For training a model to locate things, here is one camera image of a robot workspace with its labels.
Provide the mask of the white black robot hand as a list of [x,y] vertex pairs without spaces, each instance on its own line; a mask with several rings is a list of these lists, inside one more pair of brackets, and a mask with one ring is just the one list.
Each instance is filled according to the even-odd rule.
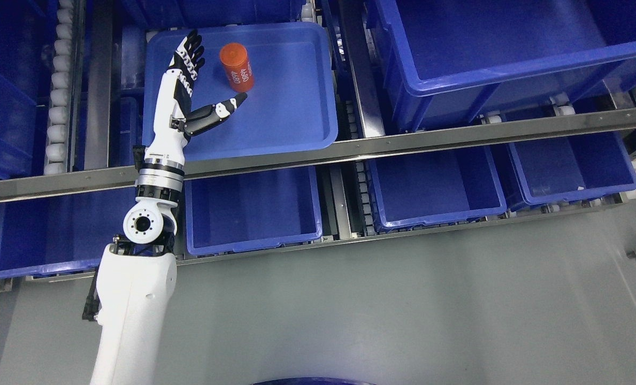
[[193,29],[173,51],[160,81],[153,120],[155,136],[145,148],[144,163],[182,168],[184,148],[191,139],[226,122],[248,97],[242,92],[195,110],[191,107],[198,73],[205,64],[202,41]]

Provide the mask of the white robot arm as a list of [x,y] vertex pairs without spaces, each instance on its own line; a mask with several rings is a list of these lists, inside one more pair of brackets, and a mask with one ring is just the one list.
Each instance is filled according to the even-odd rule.
[[152,384],[168,303],[178,280],[173,253],[183,186],[183,149],[152,144],[137,157],[136,203],[103,249],[93,280],[102,327],[92,384]]

